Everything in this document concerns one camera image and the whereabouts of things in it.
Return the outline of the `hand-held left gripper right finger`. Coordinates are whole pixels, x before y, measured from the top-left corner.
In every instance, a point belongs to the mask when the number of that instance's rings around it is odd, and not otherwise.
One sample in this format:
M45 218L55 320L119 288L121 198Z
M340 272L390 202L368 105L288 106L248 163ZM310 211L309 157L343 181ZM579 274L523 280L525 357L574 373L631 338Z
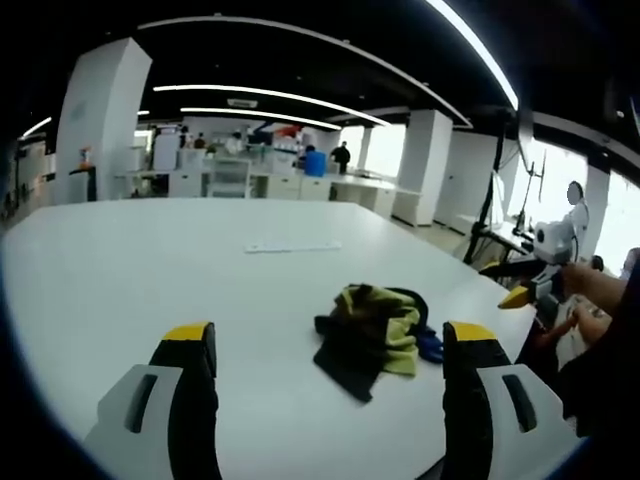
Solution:
M565 457L560 398L487 328L443 326L443 479L547 479Z

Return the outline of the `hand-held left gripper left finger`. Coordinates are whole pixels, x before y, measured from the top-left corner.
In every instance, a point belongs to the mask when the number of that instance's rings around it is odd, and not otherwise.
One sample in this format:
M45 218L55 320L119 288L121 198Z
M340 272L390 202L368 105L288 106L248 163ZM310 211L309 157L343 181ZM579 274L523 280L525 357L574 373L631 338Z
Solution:
M112 479L220 479L215 326L170 330L99 401L84 448Z

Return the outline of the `person's right hand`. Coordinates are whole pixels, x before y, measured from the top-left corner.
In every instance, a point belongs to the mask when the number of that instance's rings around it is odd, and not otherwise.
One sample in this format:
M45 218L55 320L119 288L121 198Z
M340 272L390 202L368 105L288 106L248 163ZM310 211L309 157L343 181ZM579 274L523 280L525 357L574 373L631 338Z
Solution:
M561 269L561 275L567 295L582 295L611 316L616 312L627 286L626 280L583 264L567 264Z

